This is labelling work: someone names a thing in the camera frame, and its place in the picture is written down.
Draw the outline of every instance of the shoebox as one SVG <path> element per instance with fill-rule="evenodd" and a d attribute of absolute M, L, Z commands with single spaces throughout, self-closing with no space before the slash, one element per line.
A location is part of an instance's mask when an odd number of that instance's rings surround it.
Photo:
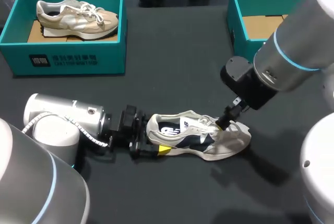
<path fill-rule="evenodd" d="M 227 23 L 234 55 L 255 53 L 300 0 L 229 0 Z"/>
<path fill-rule="evenodd" d="M 16 76 L 123 74 L 127 16 L 124 0 L 78 0 L 118 14 L 117 35 L 83 41 L 44 38 L 37 21 L 38 0 L 15 0 L 0 36 L 0 51 Z M 63 0 L 43 0 L 57 3 Z"/>

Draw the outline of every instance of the cable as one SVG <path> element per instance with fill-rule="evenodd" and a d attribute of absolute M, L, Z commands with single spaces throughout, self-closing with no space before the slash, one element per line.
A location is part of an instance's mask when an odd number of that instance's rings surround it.
<path fill-rule="evenodd" d="M 91 136 L 82 126 L 80 126 L 80 124 L 78 122 L 76 122 L 74 119 L 72 119 L 70 116 L 64 115 L 61 116 L 59 114 L 56 113 L 51 113 L 51 112 L 44 112 L 41 113 L 39 115 L 37 115 L 35 118 L 33 118 L 27 125 L 26 127 L 22 130 L 22 133 L 26 134 L 27 131 L 34 125 L 36 124 L 40 119 L 46 117 L 46 116 L 50 116 L 50 115 L 56 115 L 58 117 L 61 117 L 65 120 L 67 120 L 68 122 L 72 123 L 73 125 L 75 125 L 80 132 L 83 133 L 83 135 L 85 135 L 91 142 L 99 145 L 100 147 L 109 147 L 109 145 L 107 143 L 101 142 L 95 138 L 93 138 L 93 136 Z"/>

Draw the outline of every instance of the white sneaker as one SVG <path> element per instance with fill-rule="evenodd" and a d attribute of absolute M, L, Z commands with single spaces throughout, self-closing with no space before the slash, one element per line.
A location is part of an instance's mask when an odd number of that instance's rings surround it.
<path fill-rule="evenodd" d="M 115 33 L 118 27 L 117 14 L 76 0 L 38 1 L 37 18 L 44 27 L 45 37 L 78 36 L 96 40 Z"/>
<path fill-rule="evenodd" d="M 153 144 L 171 147 L 166 155 L 195 154 L 204 160 L 221 160 L 245 149 L 251 138 L 249 128 L 232 122 L 221 131 L 214 119 L 187 111 L 175 115 L 154 114 L 146 134 Z"/>

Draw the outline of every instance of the shoe tongue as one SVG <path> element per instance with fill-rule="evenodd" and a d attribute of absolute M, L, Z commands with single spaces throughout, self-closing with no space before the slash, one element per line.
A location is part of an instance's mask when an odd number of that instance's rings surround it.
<path fill-rule="evenodd" d="M 69 6 L 69 5 L 62 5 L 61 6 L 61 11 L 60 12 L 62 12 L 64 9 L 65 9 L 65 7 L 68 7 L 68 8 L 70 8 L 71 10 L 75 10 L 75 11 L 80 11 L 78 8 L 76 8 L 76 7 L 72 7 L 72 6 Z"/>
<path fill-rule="evenodd" d="M 77 0 L 65 0 L 65 4 L 76 8 L 80 8 L 80 6 L 82 5 L 82 3 Z"/>
<path fill-rule="evenodd" d="M 61 12 L 65 9 L 66 5 L 61 6 Z"/>
<path fill-rule="evenodd" d="M 210 125 L 207 125 L 207 124 L 203 124 L 203 123 L 199 122 L 198 119 L 192 119 L 192 118 L 188 118 L 188 117 L 180 117 L 180 131 L 181 132 L 186 131 L 190 126 L 202 128 L 202 129 L 205 129 L 205 130 L 211 131 L 211 132 L 219 130 L 214 123 L 212 123 Z"/>

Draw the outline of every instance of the teal shoebox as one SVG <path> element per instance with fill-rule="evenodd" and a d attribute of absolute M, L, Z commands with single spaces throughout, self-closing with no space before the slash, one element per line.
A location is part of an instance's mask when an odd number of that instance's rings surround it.
<path fill-rule="evenodd" d="M 127 16 L 124 0 L 78 0 L 118 14 L 115 41 L 27 43 L 38 0 L 16 0 L 0 36 L 0 51 L 14 75 L 123 74 Z M 43 0 L 57 3 L 63 0 Z"/>
<path fill-rule="evenodd" d="M 270 16 L 273 17 L 271 19 L 276 19 L 274 16 L 288 15 L 299 1 L 300 0 L 229 0 L 227 23 L 234 55 L 245 57 L 250 62 L 253 62 L 255 53 L 268 39 L 251 39 L 247 34 L 243 17 Z"/>

